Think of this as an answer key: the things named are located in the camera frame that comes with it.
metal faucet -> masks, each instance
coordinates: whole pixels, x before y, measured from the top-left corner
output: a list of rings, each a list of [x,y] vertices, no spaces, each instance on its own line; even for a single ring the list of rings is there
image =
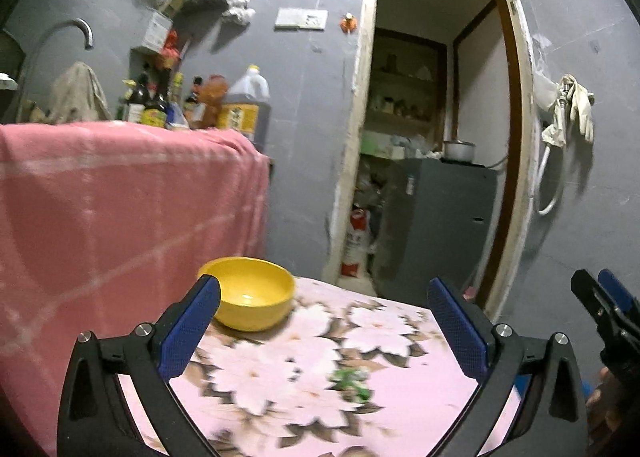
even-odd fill
[[[20,75],[18,76],[18,92],[14,97],[14,101],[17,101],[17,105],[12,108],[11,112],[7,113],[10,116],[15,116],[15,122],[21,122],[22,120],[22,107],[24,105],[26,94],[25,88],[27,81],[30,81],[31,79],[33,68],[36,65],[36,61],[40,55],[43,45],[57,30],[65,27],[78,27],[78,29],[84,34],[84,48],[86,50],[94,48],[94,32],[91,30],[89,24],[81,18],[73,18],[72,20],[58,22],[46,30],[36,43],[36,47],[33,48],[31,57],[25,61],[22,69],[20,70]]]

hand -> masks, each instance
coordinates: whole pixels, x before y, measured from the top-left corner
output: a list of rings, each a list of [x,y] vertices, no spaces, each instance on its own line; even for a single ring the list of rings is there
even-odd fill
[[[620,400],[624,397],[622,384],[607,367],[600,371],[600,380],[598,388],[587,399],[587,424],[591,439],[588,456],[597,455],[622,422],[618,410]]]

plastic bag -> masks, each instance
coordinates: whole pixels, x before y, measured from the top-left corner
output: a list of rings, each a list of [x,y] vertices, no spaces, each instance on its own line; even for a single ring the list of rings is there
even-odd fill
[[[187,128],[189,128],[189,123],[184,117],[180,105],[178,105],[177,103],[172,103],[171,108],[174,110],[174,114],[172,116],[172,119],[167,119],[167,122],[171,125],[177,125],[178,127],[186,126]]]
[[[255,15],[255,10],[249,8],[250,0],[231,0],[229,9],[222,13],[222,20],[247,26]]]
[[[533,97],[537,106],[549,110],[558,99],[558,84],[551,81],[545,71],[544,60],[540,57],[533,70]]]
[[[356,179],[356,191],[353,195],[353,204],[361,208],[375,206],[380,202],[380,192],[371,181],[369,164],[361,161],[358,166],[358,178]]]

hanging glove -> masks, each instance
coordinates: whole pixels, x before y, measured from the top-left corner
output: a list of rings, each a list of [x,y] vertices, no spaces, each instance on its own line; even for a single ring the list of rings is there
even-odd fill
[[[571,113],[569,118],[574,122],[578,118],[580,133],[584,136],[584,140],[593,144],[593,116],[591,116],[591,101],[593,94],[580,85],[573,76],[564,76],[563,81],[572,83],[573,86],[569,90],[567,98],[571,101]]]

refrigerator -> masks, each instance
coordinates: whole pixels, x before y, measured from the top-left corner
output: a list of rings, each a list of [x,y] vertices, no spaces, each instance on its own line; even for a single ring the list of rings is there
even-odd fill
[[[484,166],[436,159],[394,163],[371,271],[378,295],[428,308],[432,278],[461,291],[471,285],[496,188],[496,172]]]

